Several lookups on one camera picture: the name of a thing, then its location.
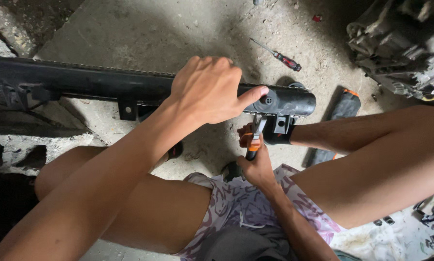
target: red object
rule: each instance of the red object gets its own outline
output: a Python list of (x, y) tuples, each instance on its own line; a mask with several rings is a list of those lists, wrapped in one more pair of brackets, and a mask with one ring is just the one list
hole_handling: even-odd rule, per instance
[(316, 21), (317, 23), (322, 21), (323, 17), (321, 15), (314, 15), (312, 20)]

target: hand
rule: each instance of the hand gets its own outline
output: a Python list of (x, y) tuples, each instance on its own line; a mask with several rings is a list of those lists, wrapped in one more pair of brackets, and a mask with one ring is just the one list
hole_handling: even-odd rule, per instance
[[(247, 148), (247, 144), (251, 140), (250, 135), (244, 135), (251, 130), (251, 123), (238, 129), (240, 136), (240, 147)], [(260, 148), (257, 150), (254, 160), (249, 161), (244, 156), (239, 156), (237, 164), (243, 169), (243, 174), (249, 183), (257, 186), (262, 192), (277, 185), (275, 175), (272, 170), (272, 164), (268, 157), (268, 149), (264, 144), (264, 138), (260, 135)]]
[(219, 123), (238, 116), (244, 108), (268, 93), (257, 86), (237, 97), (241, 69), (225, 57), (192, 57), (172, 83), (168, 103), (177, 113), (194, 117), (201, 125)]

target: engine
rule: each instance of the engine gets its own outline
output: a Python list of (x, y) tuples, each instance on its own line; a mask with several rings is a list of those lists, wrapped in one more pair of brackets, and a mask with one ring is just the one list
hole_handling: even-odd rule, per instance
[(434, 100), (434, 0), (376, 0), (347, 32), (366, 76), (395, 94)]

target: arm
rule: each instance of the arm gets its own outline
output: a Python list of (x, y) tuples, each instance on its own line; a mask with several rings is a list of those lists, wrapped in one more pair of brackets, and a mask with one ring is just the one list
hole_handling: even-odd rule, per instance
[(138, 181), (204, 123), (237, 116), (268, 92), (237, 97), (241, 70), (227, 58), (192, 57), (169, 98), (144, 122), (46, 196), (0, 243), (0, 260), (78, 260), (103, 234)]
[[(240, 141), (240, 144), (244, 147), (246, 142)], [(270, 201), (278, 221), (288, 236), (291, 248), (300, 260), (339, 260), (330, 246), (295, 209), (282, 187), (275, 180), (268, 150), (263, 140), (261, 140), (261, 146), (255, 159), (248, 161), (240, 156), (238, 157), (238, 165), (243, 169), (246, 179), (257, 186)]]

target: thigh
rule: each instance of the thigh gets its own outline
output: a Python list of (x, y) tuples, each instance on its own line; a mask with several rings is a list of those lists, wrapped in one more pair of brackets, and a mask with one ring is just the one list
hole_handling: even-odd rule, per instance
[[(41, 170), (35, 191), (42, 199), (104, 148), (77, 147)], [(211, 190), (186, 181), (147, 175), (138, 183), (102, 238), (125, 246), (174, 254), (194, 237), (210, 201)]]
[(292, 179), (345, 228), (402, 210), (434, 194), (434, 120), (385, 135)]

